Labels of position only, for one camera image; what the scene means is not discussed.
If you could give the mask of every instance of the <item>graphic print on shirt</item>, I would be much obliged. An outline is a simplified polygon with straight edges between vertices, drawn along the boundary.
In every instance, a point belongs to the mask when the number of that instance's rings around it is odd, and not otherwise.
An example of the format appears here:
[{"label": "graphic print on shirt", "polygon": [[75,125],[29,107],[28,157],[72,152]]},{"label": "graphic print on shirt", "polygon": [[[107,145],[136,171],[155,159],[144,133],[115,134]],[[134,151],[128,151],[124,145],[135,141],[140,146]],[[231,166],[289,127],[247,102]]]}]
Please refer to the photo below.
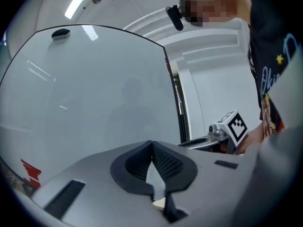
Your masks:
[{"label": "graphic print on shirt", "polygon": [[[283,53],[279,53],[275,60],[276,66],[283,67],[288,65],[294,52],[298,47],[297,41],[292,34],[287,34],[284,39]],[[261,107],[263,116],[264,137],[279,132],[284,128],[281,117],[268,96],[268,91],[280,78],[280,74],[272,73],[271,68],[265,66],[262,71],[262,81],[260,87]]]}]

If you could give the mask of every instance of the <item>red logo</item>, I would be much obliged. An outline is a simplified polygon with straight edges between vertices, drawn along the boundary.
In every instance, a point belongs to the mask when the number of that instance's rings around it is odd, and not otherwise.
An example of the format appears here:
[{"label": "red logo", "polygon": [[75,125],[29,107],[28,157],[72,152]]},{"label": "red logo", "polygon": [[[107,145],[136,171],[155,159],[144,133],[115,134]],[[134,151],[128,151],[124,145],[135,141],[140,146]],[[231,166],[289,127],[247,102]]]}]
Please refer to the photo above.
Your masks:
[{"label": "red logo", "polygon": [[38,188],[40,187],[39,179],[38,176],[41,174],[41,171],[33,166],[31,166],[29,163],[25,162],[24,160],[21,159],[21,162],[23,163],[23,166],[27,170],[29,180],[27,180],[25,177],[23,179],[31,184],[32,186]]}]

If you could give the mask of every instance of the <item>ceiling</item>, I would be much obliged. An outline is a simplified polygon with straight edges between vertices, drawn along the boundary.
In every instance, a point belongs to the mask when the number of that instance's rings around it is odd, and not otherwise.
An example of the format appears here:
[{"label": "ceiling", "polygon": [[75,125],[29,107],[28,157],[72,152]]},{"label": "ceiling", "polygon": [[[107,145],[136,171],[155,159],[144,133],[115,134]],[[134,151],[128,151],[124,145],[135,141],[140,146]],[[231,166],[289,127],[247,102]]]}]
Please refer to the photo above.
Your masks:
[{"label": "ceiling", "polygon": [[167,17],[165,7],[178,0],[82,0],[71,19],[64,14],[73,0],[28,0],[7,30],[11,58],[36,31],[66,24],[113,26],[145,36],[165,46],[172,67],[175,60],[203,60],[217,55],[246,57],[248,27],[240,19],[228,23],[208,23],[198,28],[183,21],[177,31]]}]

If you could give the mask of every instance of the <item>yellow star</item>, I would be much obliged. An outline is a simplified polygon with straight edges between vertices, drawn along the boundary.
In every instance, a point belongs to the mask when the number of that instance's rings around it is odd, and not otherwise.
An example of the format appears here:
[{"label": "yellow star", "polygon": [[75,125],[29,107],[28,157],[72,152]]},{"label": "yellow star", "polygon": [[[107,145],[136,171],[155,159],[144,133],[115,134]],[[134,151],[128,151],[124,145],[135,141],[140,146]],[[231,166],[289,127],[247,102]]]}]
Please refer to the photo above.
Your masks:
[{"label": "yellow star", "polygon": [[266,101],[269,101],[269,96],[268,96],[267,93],[265,93],[265,100],[266,100]]},{"label": "yellow star", "polygon": [[278,65],[281,65],[282,64],[282,60],[284,60],[284,58],[282,57],[282,55],[278,55],[276,57],[276,60],[278,61]]}]

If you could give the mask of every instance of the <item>dark t-shirt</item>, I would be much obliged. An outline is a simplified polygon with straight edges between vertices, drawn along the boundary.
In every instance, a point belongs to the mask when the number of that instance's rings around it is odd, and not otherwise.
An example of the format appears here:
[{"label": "dark t-shirt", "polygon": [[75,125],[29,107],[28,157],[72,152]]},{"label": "dark t-shirt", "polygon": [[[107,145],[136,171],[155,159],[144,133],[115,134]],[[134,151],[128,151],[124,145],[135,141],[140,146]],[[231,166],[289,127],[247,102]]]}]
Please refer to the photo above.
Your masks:
[{"label": "dark t-shirt", "polygon": [[256,81],[265,137],[284,128],[268,91],[279,80],[301,42],[298,4],[298,0],[251,0],[248,57]]}]

